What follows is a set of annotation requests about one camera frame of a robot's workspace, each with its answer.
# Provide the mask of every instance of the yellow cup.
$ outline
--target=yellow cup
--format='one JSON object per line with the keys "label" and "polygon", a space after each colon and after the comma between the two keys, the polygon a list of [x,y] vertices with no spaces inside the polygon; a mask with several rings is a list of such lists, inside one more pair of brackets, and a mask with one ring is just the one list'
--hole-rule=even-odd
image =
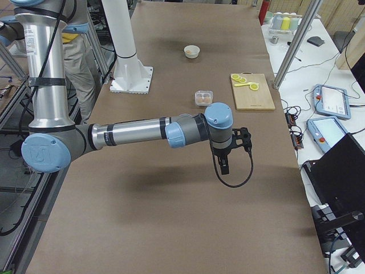
{"label": "yellow cup", "polygon": [[284,17],[283,22],[281,24],[281,29],[282,30],[288,30],[289,26],[290,26],[290,18],[289,17]]}

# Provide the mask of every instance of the white pillar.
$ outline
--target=white pillar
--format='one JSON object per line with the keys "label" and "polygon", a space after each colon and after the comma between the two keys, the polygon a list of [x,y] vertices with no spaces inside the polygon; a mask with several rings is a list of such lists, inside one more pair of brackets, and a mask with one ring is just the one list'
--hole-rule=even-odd
{"label": "white pillar", "polygon": [[118,55],[110,90],[147,94],[153,68],[144,67],[138,60],[127,0],[102,0],[102,3]]}

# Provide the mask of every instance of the small plastic box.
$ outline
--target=small plastic box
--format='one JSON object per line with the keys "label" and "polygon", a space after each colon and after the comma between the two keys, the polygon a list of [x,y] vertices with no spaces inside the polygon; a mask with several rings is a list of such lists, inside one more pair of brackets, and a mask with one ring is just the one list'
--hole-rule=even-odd
{"label": "small plastic box", "polygon": [[195,92],[195,104],[197,106],[209,106],[213,103],[213,92],[210,90],[199,90]]}

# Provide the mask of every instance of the yellow cloth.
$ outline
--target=yellow cloth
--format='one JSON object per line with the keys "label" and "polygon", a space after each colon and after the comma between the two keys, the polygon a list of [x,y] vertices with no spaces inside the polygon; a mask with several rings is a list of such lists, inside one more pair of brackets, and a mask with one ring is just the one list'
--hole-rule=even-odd
{"label": "yellow cloth", "polygon": [[62,33],[62,43],[70,43],[72,40],[76,39],[77,36],[79,36],[79,34]]}

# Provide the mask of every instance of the blue joint cap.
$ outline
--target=blue joint cap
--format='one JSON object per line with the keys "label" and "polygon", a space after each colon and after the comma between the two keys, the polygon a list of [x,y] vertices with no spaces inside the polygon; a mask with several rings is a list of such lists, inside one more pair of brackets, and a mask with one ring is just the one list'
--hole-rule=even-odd
{"label": "blue joint cap", "polygon": [[4,16],[0,18],[0,21],[4,23],[18,23],[19,21],[15,19],[14,15]]}
{"label": "blue joint cap", "polygon": [[85,23],[85,24],[79,24],[79,25],[67,25],[64,29],[63,29],[63,33],[74,33],[74,34],[83,34],[83,33],[87,33],[89,29],[89,24]]}
{"label": "blue joint cap", "polygon": [[0,42],[4,45],[4,46],[8,46],[8,45],[10,45],[11,44],[11,42],[7,39],[7,38],[5,38],[4,36],[1,36],[0,35]]}
{"label": "blue joint cap", "polygon": [[10,0],[10,2],[19,7],[30,7],[42,3],[44,0]]}
{"label": "blue joint cap", "polygon": [[168,124],[165,127],[167,141],[172,148],[185,147],[185,135],[177,122]]}
{"label": "blue joint cap", "polygon": [[71,163],[71,154],[64,143],[49,134],[36,133],[22,144],[25,162],[37,171],[53,173]]}
{"label": "blue joint cap", "polygon": [[230,107],[224,103],[213,103],[205,109],[204,116],[208,125],[218,130],[226,130],[233,125]]}

